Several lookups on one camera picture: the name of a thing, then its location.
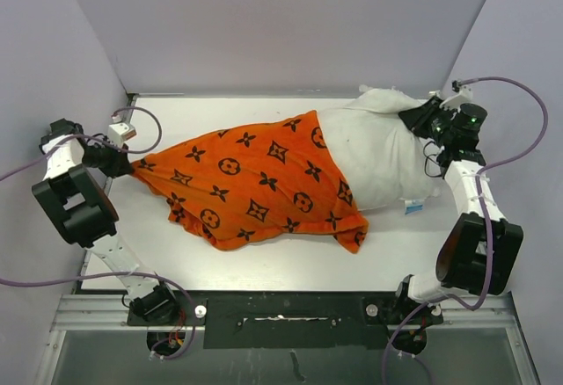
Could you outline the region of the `white pillow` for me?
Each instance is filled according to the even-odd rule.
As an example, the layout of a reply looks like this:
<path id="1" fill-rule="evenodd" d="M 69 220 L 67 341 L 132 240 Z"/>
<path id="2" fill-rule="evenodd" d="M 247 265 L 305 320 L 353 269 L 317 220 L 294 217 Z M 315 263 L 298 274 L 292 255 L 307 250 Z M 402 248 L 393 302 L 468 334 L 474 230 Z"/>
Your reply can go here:
<path id="1" fill-rule="evenodd" d="M 318 112 L 325 145 L 358 209 L 434 197 L 437 188 L 425 174 L 420 139 L 398 116 L 422 103 L 394 89 L 363 85 L 360 92 L 342 107 Z"/>

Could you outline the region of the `orange patterned pillowcase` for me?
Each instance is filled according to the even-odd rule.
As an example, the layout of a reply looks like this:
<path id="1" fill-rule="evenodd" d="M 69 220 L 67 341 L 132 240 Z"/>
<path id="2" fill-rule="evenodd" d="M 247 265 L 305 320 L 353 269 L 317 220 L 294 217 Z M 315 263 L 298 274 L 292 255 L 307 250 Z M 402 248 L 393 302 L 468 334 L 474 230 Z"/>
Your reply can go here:
<path id="1" fill-rule="evenodd" d="M 316 111 L 204 134 L 132 167 L 166 200 L 170 222 L 221 251 L 305 234 L 356 253 L 369 229 Z"/>

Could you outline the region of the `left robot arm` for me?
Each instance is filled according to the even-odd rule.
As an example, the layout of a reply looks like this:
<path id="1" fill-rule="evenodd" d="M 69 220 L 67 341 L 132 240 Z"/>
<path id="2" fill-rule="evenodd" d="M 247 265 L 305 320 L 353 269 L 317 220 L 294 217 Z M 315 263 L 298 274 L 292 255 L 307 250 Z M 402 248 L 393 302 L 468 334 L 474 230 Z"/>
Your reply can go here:
<path id="1" fill-rule="evenodd" d="M 125 287 L 130 312 L 150 324 L 168 324 L 180 312 L 173 291 L 150 272 L 118 233 L 119 216 L 104 190 L 89 172 L 99 169 L 109 178 L 133 172 L 126 141 L 135 128 L 113 117 L 100 144 L 89 143 L 83 127 L 60 119 L 40 139 L 47 158 L 44 178 L 32 193 L 62 239 L 101 259 Z"/>

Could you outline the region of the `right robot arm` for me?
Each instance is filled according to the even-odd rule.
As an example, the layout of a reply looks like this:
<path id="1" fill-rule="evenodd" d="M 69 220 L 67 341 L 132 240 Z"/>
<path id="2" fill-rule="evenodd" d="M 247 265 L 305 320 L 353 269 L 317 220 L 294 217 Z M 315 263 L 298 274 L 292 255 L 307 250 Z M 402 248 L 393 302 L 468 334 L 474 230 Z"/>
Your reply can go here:
<path id="1" fill-rule="evenodd" d="M 523 242 L 523 229 L 508 221 L 497 205 L 485 173 L 486 161 L 478 149 L 486 110 L 457 94 L 399 112 L 415 136 L 429 139 L 441 151 L 440 176 L 450 188 L 457 222 L 436 259 L 435 269 L 403 279 L 391 301 L 392 314 L 410 323 L 423 303 L 465 294 L 502 295 Z"/>

